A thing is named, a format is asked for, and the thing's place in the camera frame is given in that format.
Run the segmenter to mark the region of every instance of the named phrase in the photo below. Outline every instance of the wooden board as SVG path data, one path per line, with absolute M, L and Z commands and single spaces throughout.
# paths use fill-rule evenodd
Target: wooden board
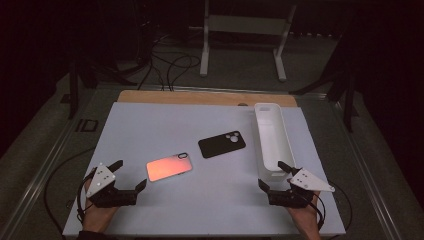
M 256 93 L 217 93 L 217 92 L 163 92 L 125 90 L 119 95 L 118 102 L 166 103 L 166 104 L 204 104 L 237 106 L 256 103 L 277 103 L 281 107 L 297 107 L 296 100 L 290 95 Z

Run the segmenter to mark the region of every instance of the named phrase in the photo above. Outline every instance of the pink phone case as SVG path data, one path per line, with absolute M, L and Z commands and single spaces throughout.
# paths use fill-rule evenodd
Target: pink phone case
M 146 167 L 151 182 L 182 174 L 193 168 L 187 153 L 175 154 L 148 162 Z

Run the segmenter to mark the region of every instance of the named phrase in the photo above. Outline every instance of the black phone case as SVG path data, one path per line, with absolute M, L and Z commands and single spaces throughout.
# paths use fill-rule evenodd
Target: black phone case
M 204 158 L 211 158 L 224 153 L 246 147 L 239 131 L 233 131 L 199 141 L 200 151 Z

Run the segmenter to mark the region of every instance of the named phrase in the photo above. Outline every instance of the robotic arm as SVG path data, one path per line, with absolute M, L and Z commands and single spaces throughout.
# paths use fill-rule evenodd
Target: robotic arm
M 119 160 L 109 167 L 102 163 L 88 174 L 78 189 L 78 215 L 80 220 L 84 219 L 84 210 L 81 207 L 81 191 L 84 184 L 91 180 L 91 184 L 87 190 L 86 196 L 90 201 L 99 208 L 110 208 L 119 206 L 135 205 L 137 203 L 137 195 L 146 187 L 147 179 L 140 182 L 134 190 L 118 190 L 115 187 L 115 175 L 113 172 L 123 166 L 123 161 Z
M 290 189 L 286 191 L 271 190 L 264 181 L 258 179 L 259 188 L 268 195 L 269 204 L 289 208 L 305 208 L 309 205 L 318 212 L 320 216 L 318 228 L 321 229 L 325 216 L 323 217 L 318 208 L 312 204 L 314 191 L 334 192 L 334 187 L 305 169 L 290 167 L 282 161 L 278 162 L 278 167 L 287 173 L 291 173 L 293 177 L 289 181 Z

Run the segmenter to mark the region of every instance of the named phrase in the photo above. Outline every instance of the dark background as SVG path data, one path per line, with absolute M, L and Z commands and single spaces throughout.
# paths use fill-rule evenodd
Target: dark background
M 122 15 L 133 14 L 127 6 L 131 1 L 119 2 L 121 5 L 106 1 L 103 13 L 111 14 L 116 9 Z M 287 11 L 283 3 L 257 2 L 263 7 L 249 7 L 255 4 L 246 5 L 240 0 L 216 0 L 212 1 L 211 11 L 269 17 Z M 355 2 L 358 1 L 303 2 L 297 8 L 291 31 L 298 37 L 320 34 L 340 38 L 324 75 L 342 67 L 341 62 L 353 59 L 356 90 L 363 94 L 367 108 L 423 206 L 420 172 L 424 151 L 420 143 L 424 133 L 424 5 L 412 0 L 367 5 Z M 149 19 L 154 24 L 183 39 L 187 37 L 188 26 L 203 24 L 203 1 L 162 0 L 149 6 L 142 16 L 153 13 Z M 113 17 L 121 24 L 134 23 L 111 15 L 106 18 L 109 22 L 103 21 L 102 16 L 97 1 L 0 2 L 0 155 L 68 72 L 70 45 L 79 44 L 105 65 L 113 65 L 114 59 L 131 58 L 131 45 L 129 50 L 117 50 L 113 36 L 107 36 L 105 29 L 113 27 Z M 116 31 L 116 36 L 128 38 L 136 34 L 135 29 Z

